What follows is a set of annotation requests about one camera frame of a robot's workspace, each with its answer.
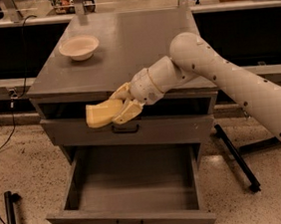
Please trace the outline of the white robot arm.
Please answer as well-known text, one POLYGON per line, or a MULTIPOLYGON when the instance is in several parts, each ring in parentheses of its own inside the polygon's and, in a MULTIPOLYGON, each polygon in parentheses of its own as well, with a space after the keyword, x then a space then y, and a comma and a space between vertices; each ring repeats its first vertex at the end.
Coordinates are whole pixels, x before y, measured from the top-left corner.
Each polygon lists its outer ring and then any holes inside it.
POLYGON ((112 94, 114 99, 124 101, 113 117, 115 123, 130 121, 169 90, 202 76, 281 141, 281 87, 223 59, 194 33, 177 35, 169 48, 166 57, 139 71, 112 94))

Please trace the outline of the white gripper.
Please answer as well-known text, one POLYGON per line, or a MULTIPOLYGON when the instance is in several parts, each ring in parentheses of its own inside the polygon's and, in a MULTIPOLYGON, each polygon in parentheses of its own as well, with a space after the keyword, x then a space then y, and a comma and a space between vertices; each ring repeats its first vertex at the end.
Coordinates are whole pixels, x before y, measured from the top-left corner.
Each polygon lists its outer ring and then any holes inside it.
POLYGON ((163 98, 163 78, 150 67, 142 69, 133 76, 130 83, 122 84, 110 96, 111 100, 126 100, 122 109, 113 117, 113 122, 123 124, 137 117, 143 109, 143 104, 149 106, 163 98))

